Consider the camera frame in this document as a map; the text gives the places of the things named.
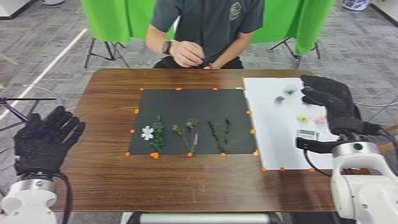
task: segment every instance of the wooden table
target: wooden table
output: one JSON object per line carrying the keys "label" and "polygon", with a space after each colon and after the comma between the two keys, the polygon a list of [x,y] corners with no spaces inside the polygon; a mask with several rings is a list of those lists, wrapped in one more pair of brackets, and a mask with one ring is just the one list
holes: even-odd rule
{"label": "wooden table", "polygon": [[[125,156],[141,88],[235,88],[242,77],[299,77],[290,70],[102,69],[77,114],[88,130],[65,165],[75,211],[333,211],[331,179],[310,171],[262,171],[255,155]],[[65,190],[57,210],[65,207]]]}

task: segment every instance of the person's hand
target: person's hand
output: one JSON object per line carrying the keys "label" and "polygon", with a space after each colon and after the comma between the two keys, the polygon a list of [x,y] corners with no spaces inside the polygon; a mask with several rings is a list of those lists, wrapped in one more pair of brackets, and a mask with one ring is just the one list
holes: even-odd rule
{"label": "person's hand", "polygon": [[17,161],[17,172],[61,172],[61,166],[68,151],[79,142],[86,129],[86,123],[57,107],[45,120],[40,114],[33,114],[25,128],[15,136],[15,149],[20,160]]}
{"label": "person's hand", "polygon": [[212,63],[203,69],[221,69],[217,63]]}
{"label": "person's hand", "polygon": [[203,64],[203,47],[189,41],[175,41],[171,44],[171,56],[184,68],[198,67]]}
{"label": "person's hand", "polygon": [[379,126],[361,120],[349,86],[319,76],[303,75],[301,79],[304,82],[303,101],[308,104],[326,106],[333,134],[340,135],[351,130],[359,134],[375,135]]}

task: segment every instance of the black mat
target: black mat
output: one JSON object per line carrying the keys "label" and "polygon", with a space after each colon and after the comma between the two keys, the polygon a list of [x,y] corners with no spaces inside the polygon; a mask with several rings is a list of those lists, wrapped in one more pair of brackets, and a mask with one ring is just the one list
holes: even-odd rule
{"label": "black mat", "polygon": [[200,121],[196,154],[221,154],[212,135],[208,121],[217,122],[217,132],[226,131],[226,119],[232,121],[228,137],[228,154],[249,154],[256,151],[256,140],[251,134],[253,124],[248,115],[248,102],[242,90],[148,90],[143,92],[139,116],[136,119],[136,134],[132,140],[132,154],[148,155],[155,150],[144,141],[143,128],[153,125],[162,117],[166,125],[164,155],[187,154],[184,140],[173,132],[175,124],[185,127],[189,119]]}

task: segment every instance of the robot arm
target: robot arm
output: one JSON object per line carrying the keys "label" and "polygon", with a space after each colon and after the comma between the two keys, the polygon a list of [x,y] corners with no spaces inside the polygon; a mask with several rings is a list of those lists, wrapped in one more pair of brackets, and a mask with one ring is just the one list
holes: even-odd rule
{"label": "robot arm", "polygon": [[[345,143],[335,150],[333,198],[340,216],[359,224],[398,223],[398,178],[370,142]],[[343,175],[342,169],[368,168],[381,175]]]}
{"label": "robot arm", "polygon": [[[367,135],[383,134],[379,125],[361,119],[349,86],[338,81],[303,76],[303,101],[327,108],[329,130],[338,142],[297,139],[297,147],[333,153],[333,198],[338,214],[359,224],[398,223],[398,178],[391,172],[377,145]],[[345,175],[343,169],[368,168],[381,175]]]}
{"label": "robot arm", "polygon": [[2,200],[4,220],[0,224],[57,224],[50,210],[57,202],[56,183],[47,179],[27,179],[11,186],[8,197]]}
{"label": "robot arm", "polygon": [[4,216],[0,224],[57,224],[50,210],[57,202],[54,177],[68,183],[61,173],[61,166],[68,151],[79,142],[86,124],[65,107],[57,107],[47,119],[33,114],[25,128],[15,136],[15,150],[20,159],[17,172],[20,181],[13,184],[9,194],[2,200]]}

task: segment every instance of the white flower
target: white flower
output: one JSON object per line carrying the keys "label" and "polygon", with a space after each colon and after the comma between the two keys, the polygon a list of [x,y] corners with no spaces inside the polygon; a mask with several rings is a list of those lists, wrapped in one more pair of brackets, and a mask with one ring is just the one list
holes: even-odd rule
{"label": "white flower", "polygon": [[153,139],[153,128],[150,126],[146,126],[146,128],[143,128],[143,135],[141,137],[144,138],[144,140],[152,140]]}

